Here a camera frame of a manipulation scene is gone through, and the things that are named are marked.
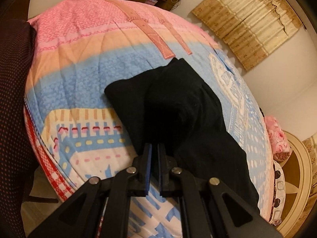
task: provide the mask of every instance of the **bed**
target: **bed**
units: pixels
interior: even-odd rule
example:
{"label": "bed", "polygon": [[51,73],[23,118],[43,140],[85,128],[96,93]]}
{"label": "bed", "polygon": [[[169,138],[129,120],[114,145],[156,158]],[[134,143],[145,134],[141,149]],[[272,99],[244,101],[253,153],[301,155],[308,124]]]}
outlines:
{"label": "bed", "polygon": [[[219,97],[227,130],[247,153],[261,216],[269,220],[274,173],[263,118],[240,74],[208,34],[169,12],[117,0],[66,0],[30,23],[37,40],[25,122],[34,153],[62,201],[89,177],[111,177],[136,155],[102,96],[105,86],[176,56],[185,58]],[[152,30],[159,35],[151,36],[147,31]],[[177,204],[161,199],[155,185],[148,197],[132,200],[131,213],[130,237],[155,236],[159,226],[163,237],[167,232],[181,237]]]}

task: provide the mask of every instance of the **red and white checkered fabric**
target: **red and white checkered fabric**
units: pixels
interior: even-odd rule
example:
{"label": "red and white checkered fabric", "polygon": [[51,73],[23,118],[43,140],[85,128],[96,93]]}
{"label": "red and white checkered fabric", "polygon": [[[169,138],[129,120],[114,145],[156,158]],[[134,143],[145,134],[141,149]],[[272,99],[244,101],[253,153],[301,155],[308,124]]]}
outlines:
{"label": "red and white checkered fabric", "polygon": [[61,175],[59,170],[53,164],[48,156],[48,151],[40,144],[39,139],[37,137],[37,132],[34,128],[33,121],[26,109],[24,107],[24,121],[26,126],[26,131],[28,133],[31,146],[34,150],[34,154],[41,165],[48,181],[52,185],[53,189],[55,190],[56,194],[59,196],[61,201],[67,200],[75,191],[74,189],[68,184],[66,179]]}

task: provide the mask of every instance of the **bedsheet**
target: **bedsheet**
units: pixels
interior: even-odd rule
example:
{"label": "bedsheet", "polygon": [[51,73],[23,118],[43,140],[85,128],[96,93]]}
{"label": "bedsheet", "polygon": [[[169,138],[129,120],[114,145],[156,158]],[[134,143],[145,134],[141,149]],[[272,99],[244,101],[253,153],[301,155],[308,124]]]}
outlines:
{"label": "bedsheet", "polygon": [[[104,88],[177,57],[219,97],[268,220],[274,175],[265,124],[237,69],[207,33],[168,11],[122,0],[65,0],[29,22],[37,38],[26,83],[27,126],[49,180],[59,180],[62,200],[91,176],[114,176],[136,156]],[[131,200],[128,234],[180,237],[178,205],[151,184],[146,198]]]}

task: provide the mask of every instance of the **colorful bedsheet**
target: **colorful bedsheet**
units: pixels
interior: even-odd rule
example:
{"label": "colorful bedsheet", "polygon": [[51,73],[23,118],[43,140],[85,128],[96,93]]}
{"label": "colorful bedsheet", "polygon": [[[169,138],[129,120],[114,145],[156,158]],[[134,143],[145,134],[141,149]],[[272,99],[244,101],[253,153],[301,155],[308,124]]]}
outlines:
{"label": "colorful bedsheet", "polygon": [[[258,206],[268,220],[274,177],[262,115],[236,68],[204,31],[168,11],[122,0],[65,0],[30,23],[37,30],[26,84],[31,139],[37,157],[59,171],[63,200],[91,176],[112,177],[136,156],[104,88],[177,57],[219,97],[227,130],[247,153]],[[131,200],[129,236],[171,235],[181,236],[178,206],[152,184],[146,198]]]}

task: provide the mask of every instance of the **black cloth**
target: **black cloth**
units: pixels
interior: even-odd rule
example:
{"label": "black cloth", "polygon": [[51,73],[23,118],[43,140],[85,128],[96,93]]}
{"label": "black cloth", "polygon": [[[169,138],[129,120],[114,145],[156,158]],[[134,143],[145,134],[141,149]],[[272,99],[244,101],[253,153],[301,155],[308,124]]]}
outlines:
{"label": "black cloth", "polygon": [[0,26],[0,237],[25,238],[21,204],[25,181],[37,160],[26,132],[23,107],[36,31],[22,20]]}
{"label": "black cloth", "polygon": [[179,167],[218,177],[259,212],[246,154],[226,131],[220,100],[184,59],[111,83],[105,94],[139,155],[145,142],[162,142]]}

